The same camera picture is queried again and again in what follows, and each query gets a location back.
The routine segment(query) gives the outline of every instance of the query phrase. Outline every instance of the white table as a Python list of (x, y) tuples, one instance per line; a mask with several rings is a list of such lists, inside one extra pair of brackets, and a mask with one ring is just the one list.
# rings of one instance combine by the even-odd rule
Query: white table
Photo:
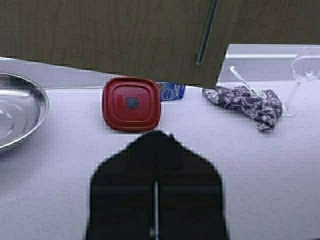
[[(16, 71), (23, 74), (19, 67)], [(33, 76), (45, 81), (48, 72)], [(252, 84), (285, 98), (294, 83)], [(302, 84), (292, 102), (298, 114), (281, 119), (267, 134), (241, 113), (209, 103), (200, 88), (187, 87), (183, 100), (162, 103), (157, 129), (173, 133), (220, 172), (231, 240), (320, 237), (319, 89), (320, 81)], [(43, 125), (18, 148), (0, 155), (3, 240), (82, 239), (91, 175), (140, 136), (115, 132), (104, 123), (99, 89), (47, 93), (50, 108)]]

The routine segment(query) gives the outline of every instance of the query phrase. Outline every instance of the white countertop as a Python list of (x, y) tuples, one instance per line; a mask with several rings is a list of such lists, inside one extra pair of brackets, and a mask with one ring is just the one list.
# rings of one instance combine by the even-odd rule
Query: white countertop
[[(283, 99), (294, 82), (251, 84), (272, 88)], [(320, 81), (302, 83), (292, 102), (297, 115), (280, 119), (272, 133), (259, 132), (241, 113), (212, 105), (200, 88), (187, 87), (183, 100), (162, 103), (157, 129), (173, 133), (220, 172), (231, 240), (320, 237), (319, 89)], [(43, 125), (0, 155), (1, 239), (84, 237), (91, 175), (140, 136), (104, 123), (101, 91), (48, 90)]]

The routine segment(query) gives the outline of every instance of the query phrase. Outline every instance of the red plastic container lid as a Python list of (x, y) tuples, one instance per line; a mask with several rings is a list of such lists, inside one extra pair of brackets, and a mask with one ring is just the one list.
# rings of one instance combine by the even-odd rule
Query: red plastic container lid
[(104, 121), (113, 129), (142, 132), (160, 121), (161, 102), (154, 81), (136, 77), (114, 77), (102, 94)]

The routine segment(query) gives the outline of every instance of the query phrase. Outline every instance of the wine glass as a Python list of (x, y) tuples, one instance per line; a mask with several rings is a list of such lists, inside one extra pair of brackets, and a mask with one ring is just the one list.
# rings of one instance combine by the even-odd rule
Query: wine glass
[(301, 82), (320, 78), (320, 45), (304, 45), (291, 63), (291, 73), (295, 85), (283, 104), (283, 116), (293, 117), (297, 111), (290, 105)]

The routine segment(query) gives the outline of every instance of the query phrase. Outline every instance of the metal bowl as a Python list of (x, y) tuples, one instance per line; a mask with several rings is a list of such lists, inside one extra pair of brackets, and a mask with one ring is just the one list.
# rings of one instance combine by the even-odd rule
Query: metal bowl
[(25, 77), (0, 72), (0, 153), (31, 135), (48, 110), (49, 99), (42, 87)]

